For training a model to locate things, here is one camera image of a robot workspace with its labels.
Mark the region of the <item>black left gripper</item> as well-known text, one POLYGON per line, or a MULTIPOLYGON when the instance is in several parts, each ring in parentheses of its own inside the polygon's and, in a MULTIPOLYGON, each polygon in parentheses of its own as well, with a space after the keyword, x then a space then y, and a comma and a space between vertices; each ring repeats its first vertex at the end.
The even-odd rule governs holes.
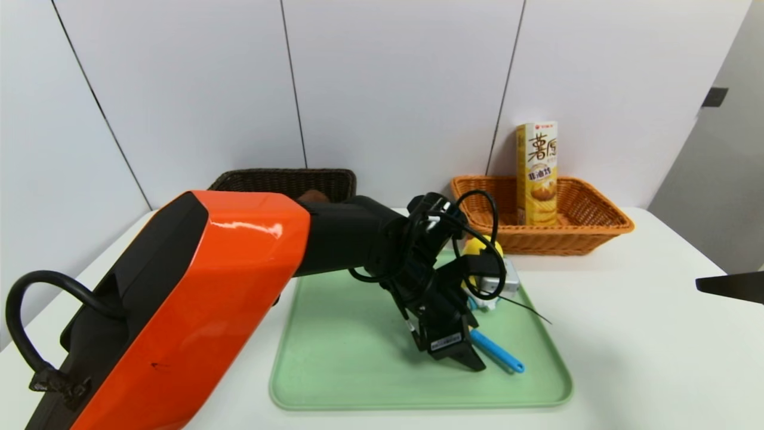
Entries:
POLYGON ((486 369, 475 351, 470 326, 476 318, 463 292, 427 291, 417 305, 421 345, 436 360, 452 359, 475 372, 486 369))

